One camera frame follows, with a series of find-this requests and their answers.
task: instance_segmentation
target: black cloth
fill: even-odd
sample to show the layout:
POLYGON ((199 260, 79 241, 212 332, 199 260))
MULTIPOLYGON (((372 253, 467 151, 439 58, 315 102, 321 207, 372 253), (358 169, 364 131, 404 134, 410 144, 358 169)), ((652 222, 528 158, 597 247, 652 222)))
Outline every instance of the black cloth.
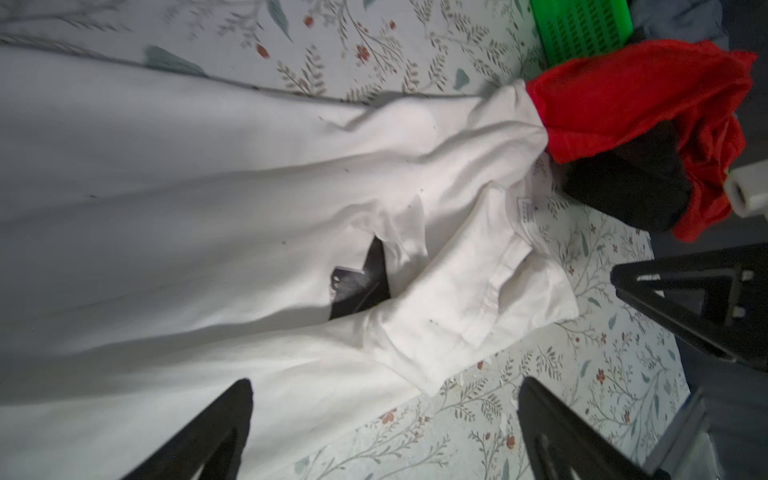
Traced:
POLYGON ((563 191, 635 228, 671 230, 688 208, 691 184, 672 121, 613 150, 570 163, 563 191))

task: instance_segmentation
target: red garment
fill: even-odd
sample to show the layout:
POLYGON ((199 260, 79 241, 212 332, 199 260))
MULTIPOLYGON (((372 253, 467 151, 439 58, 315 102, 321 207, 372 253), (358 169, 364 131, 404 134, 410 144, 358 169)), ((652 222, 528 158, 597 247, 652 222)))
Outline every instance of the red garment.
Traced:
POLYGON ((746 145, 733 112, 752 87, 756 58, 722 51, 711 41, 643 41, 571 60, 527 89, 559 164, 611 150, 674 120, 677 150, 694 188, 672 233, 692 242, 730 213, 725 172, 746 145))

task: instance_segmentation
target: green basket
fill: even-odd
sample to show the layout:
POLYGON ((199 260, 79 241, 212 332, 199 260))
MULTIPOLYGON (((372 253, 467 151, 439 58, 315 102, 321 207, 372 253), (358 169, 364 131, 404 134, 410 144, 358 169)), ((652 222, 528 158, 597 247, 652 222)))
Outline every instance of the green basket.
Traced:
POLYGON ((531 0, 549 66, 609 53, 632 35, 627 0, 531 0))

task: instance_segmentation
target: floral pattern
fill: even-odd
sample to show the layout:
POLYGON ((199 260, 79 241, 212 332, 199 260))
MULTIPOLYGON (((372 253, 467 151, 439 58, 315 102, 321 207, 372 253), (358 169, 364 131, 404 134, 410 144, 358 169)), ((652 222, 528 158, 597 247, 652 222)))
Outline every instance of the floral pattern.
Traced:
MULTIPOLYGON (((0 0, 0 44, 116 58, 310 97, 377 104, 485 94, 545 67, 528 0, 0 0)), ((636 462, 688 394, 672 335, 614 295, 647 233, 565 197, 546 156, 536 223, 581 314, 533 332, 274 478, 530 478, 517 420, 524 376, 636 462)))

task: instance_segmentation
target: gray cloth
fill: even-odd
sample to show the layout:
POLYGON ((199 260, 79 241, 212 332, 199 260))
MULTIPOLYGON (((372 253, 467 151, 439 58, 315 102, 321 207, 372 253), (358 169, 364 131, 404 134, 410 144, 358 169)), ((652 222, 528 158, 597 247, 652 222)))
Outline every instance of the gray cloth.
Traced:
POLYGON ((632 25, 642 28, 649 40, 711 40, 728 50, 720 0, 634 0, 630 15, 632 25))

